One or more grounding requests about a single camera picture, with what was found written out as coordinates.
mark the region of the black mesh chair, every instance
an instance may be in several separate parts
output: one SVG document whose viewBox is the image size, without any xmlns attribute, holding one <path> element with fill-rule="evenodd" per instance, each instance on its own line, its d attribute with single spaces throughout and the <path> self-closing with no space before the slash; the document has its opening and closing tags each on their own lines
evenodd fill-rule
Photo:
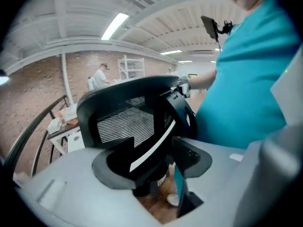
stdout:
<svg viewBox="0 0 303 227">
<path fill-rule="evenodd" d="M 177 83 L 176 76 L 133 79 L 93 90 L 78 102 L 85 147 L 104 149 L 92 165 L 102 183 L 133 189 L 138 195 L 145 189 L 148 194 L 150 183 L 168 169 L 171 136 L 196 134 L 193 112 L 179 88 L 171 89 Z M 132 163 L 149 151 L 152 154 L 131 170 Z"/>
</svg>

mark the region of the table leg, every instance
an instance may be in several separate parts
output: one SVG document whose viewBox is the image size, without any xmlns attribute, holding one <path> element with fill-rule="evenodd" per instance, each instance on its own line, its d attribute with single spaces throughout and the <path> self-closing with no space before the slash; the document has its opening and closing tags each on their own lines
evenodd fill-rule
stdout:
<svg viewBox="0 0 303 227">
<path fill-rule="evenodd" d="M 62 145 L 59 143 L 58 140 L 50 139 L 50 141 L 62 155 L 66 154 L 66 151 L 63 149 Z"/>
</svg>

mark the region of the white wall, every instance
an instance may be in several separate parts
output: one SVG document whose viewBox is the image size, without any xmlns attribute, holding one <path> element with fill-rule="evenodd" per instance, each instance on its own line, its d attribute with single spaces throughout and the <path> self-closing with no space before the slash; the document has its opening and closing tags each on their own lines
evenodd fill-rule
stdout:
<svg viewBox="0 0 303 227">
<path fill-rule="evenodd" d="M 204 74 L 210 70 L 213 70 L 216 68 L 215 63 L 211 62 L 200 62 L 200 63 L 184 63 L 179 64 L 177 66 L 177 72 L 179 75 L 183 74 Z"/>
</svg>

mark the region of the black metal railing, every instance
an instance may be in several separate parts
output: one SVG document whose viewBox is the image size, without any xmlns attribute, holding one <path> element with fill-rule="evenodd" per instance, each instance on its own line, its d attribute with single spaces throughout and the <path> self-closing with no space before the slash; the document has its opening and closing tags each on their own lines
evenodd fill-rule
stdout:
<svg viewBox="0 0 303 227">
<path fill-rule="evenodd" d="M 35 129 L 38 127 L 38 125 L 41 123 L 41 121 L 48 115 L 50 114 L 51 118 L 54 119 L 55 116 L 52 112 L 53 108 L 56 107 L 61 101 L 64 101 L 64 104 L 60 107 L 59 110 L 63 109 L 65 106 L 68 107 L 68 103 L 66 101 L 66 95 L 58 98 L 56 101 L 54 101 L 51 105 L 49 105 L 46 109 L 44 109 L 28 126 L 27 128 L 20 134 L 18 139 L 16 140 L 15 144 L 11 148 L 8 157 L 6 158 L 4 162 L 4 167 L 7 169 L 8 173 L 10 174 L 11 177 L 13 177 L 18 159 L 33 132 Z M 39 148 L 37 149 L 34 161 L 33 161 L 33 166 L 32 166 L 32 171 L 31 175 L 36 174 L 37 166 L 38 166 L 38 161 L 40 157 L 40 153 L 42 150 L 42 147 L 44 145 L 44 142 L 46 140 L 48 132 L 45 131 L 43 138 L 41 140 L 41 143 L 39 145 Z M 53 159 L 53 149 L 54 145 L 52 145 L 52 150 L 50 154 L 50 160 L 49 163 L 52 162 Z"/>
</svg>

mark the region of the white ceiling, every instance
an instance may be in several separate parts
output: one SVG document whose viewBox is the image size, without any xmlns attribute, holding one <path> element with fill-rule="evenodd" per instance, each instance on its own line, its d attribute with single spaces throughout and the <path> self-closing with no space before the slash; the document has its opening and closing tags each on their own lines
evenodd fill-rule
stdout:
<svg viewBox="0 0 303 227">
<path fill-rule="evenodd" d="M 119 12 L 130 17 L 110 41 L 101 41 Z M 73 46 L 67 50 L 70 52 L 116 48 L 171 62 L 210 61 L 216 53 L 191 55 L 192 51 L 218 47 L 206 34 L 202 15 L 214 18 L 221 26 L 224 20 L 241 22 L 244 12 L 228 0 L 29 0 L 7 34 L 0 66 L 21 68 L 58 53 L 56 49 L 62 46 Z M 159 55 L 179 49 L 183 53 L 170 58 Z"/>
</svg>

